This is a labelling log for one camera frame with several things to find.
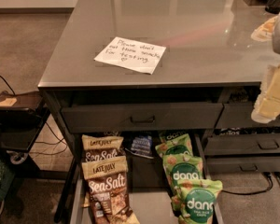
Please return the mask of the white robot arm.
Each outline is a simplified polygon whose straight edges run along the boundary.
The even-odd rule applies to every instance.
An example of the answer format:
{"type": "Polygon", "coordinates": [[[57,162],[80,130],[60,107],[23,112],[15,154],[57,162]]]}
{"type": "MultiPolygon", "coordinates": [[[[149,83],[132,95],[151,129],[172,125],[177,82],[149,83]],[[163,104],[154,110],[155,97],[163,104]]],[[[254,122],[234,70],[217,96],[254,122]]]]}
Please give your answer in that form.
{"type": "MultiPolygon", "coordinates": [[[[268,19],[251,35],[256,41],[272,41],[273,51],[280,55],[280,12],[268,19]]],[[[258,123],[269,123],[280,115],[280,64],[269,65],[260,84],[260,94],[254,103],[251,118],[258,123]]]]}

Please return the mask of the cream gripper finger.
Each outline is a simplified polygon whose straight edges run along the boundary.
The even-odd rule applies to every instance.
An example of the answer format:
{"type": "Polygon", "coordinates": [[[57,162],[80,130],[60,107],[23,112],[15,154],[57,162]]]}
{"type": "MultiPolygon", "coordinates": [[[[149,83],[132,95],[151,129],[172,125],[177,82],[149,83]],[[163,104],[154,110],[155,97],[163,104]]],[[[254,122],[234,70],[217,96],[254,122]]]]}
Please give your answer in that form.
{"type": "Polygon", "coordinates": [[[260,84],[260,94],[254,103],[251,118],[269,123],[280,115],[280,64],[269,65],[260,84]]]}

